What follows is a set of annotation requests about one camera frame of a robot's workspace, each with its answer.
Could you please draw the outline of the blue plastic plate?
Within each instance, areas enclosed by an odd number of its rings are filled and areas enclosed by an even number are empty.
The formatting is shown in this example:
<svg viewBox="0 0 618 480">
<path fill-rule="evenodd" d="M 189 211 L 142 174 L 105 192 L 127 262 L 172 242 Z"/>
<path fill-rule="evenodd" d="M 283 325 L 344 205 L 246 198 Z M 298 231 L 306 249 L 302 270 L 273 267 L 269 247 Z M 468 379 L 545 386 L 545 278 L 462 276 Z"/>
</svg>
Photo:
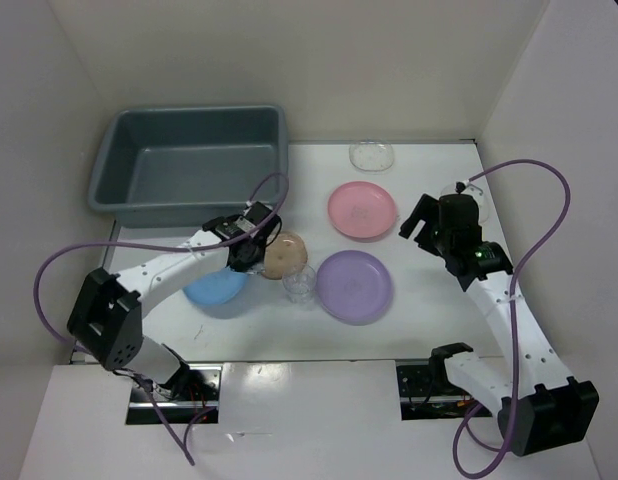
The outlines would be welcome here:
<svg viewBox="0 0 618 480">
<path fill-rule="evenodd" d="M 184 295 L 193 304 L 206 307 L 227 303 L 246 285 L 248 275 L 225 268 L 207 274 L 183 288 Z"/>
</svg>

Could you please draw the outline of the pink plastic plate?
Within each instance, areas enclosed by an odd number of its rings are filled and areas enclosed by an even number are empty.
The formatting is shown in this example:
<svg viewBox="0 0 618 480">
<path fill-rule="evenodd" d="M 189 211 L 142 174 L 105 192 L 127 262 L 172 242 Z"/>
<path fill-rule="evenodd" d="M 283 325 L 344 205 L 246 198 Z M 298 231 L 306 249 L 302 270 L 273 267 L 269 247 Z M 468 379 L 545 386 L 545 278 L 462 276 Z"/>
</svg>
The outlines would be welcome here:
<svg viewBox="0 0 618 480">
<path fill-rule="evenodd" d="M 327 202 L 327 214 L 341 234 L 367 240 L 388 232 L 398 211 L 393 197 L 379 185 L 352 181 L 332 192 Z"/>
</svg>

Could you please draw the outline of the clear plastic cup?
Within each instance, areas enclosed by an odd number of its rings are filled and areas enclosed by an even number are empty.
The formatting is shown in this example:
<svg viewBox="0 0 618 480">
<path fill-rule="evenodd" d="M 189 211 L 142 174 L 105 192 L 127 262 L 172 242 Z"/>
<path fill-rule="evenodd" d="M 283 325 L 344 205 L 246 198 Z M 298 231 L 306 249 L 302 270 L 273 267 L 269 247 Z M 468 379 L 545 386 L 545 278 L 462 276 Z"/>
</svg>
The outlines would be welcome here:
<svg viewBox="0 0 618 480">
<path fill-rule="evenodd" d="M 291 302 L 307 303 L 314 296 L 316 272 L 307 264 L 293 266 L 283 273 L 282 285 Z"/>
</svg>

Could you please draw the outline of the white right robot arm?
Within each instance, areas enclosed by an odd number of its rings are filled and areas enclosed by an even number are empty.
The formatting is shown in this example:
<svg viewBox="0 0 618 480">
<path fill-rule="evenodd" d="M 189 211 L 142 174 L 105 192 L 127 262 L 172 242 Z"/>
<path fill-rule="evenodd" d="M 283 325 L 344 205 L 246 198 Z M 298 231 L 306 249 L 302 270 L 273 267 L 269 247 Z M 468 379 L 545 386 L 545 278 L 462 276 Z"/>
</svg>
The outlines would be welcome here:
<svg viewBox="0 0 618 480">
<path fill-rule="evenodd" d="M 579 381 L 550 345 L 512 282 L 504 249 L 482 237 L 479 206 L 466 194 L 424 194 L 399 229 L 443 260 L 487 321 L 511 376 L 493 370 L 468 344 L 432 350 L 428 382 L 439 393 L 461 389 L 497 420 L 506 448 L 523 457 L 584 439 L 599 404 L 590 381 Z"/>
</svg>

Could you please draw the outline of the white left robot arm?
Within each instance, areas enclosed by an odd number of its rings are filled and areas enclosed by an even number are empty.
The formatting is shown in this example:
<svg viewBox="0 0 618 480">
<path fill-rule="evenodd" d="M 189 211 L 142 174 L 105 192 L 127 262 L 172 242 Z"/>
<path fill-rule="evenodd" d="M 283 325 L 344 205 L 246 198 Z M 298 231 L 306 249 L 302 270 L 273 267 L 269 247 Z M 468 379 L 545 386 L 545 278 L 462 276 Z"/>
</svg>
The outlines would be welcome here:
<svg viewBox="0 0 618 480">
<path fill-rule="evenodd" d="M 282 224 L 261 202 L 203 224 L 177 247 L 116 273 L 90 272 L 68 320 L 68 330 L 107 371 L 127 372 L 169 400 L 200 381 L 170 347 L 143 333 L 143 321 L 160 303 L 208 274 L 246 273 L 263 263 L 269 237 Z"/>
</svg>

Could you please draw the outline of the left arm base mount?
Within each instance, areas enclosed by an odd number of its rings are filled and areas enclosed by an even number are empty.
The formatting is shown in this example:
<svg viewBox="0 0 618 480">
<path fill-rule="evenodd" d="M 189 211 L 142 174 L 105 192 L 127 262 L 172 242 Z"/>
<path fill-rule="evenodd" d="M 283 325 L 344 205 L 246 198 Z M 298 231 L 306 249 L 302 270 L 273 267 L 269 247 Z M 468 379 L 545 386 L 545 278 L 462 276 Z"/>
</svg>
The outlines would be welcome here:
<svg viewBox="0 0 618 480">
<path fill-rule="evenodd" d="M 132 383 L 126 414 L 126 425 L 157 425 L 160 419 L 150 398 L 170 424 L 185 426 L 204 409 L 208 412 L 198 424 L 217 424 L 223 367 L 221 364 L 192 364 L 193 379 L 177 394 L 171 395 L 157 385 L 150 386 L 150 394 L 136 382 Z"/>
</svg>

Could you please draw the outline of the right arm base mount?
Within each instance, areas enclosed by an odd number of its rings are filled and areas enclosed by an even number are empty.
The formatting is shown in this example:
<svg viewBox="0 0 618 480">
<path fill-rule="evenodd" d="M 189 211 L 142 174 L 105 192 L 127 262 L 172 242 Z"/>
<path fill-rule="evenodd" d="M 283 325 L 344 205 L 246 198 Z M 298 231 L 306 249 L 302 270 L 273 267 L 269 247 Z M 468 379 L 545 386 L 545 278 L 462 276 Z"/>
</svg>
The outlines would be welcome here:
<svg viewBox="0 0 618 480">
<path fill-rule="evenodd" d="M 462 418 L 475 404 L 457 387 L 435 386 L 426 360 L 397 361 L 395 369 L 403 421 Z"/>
</svg>

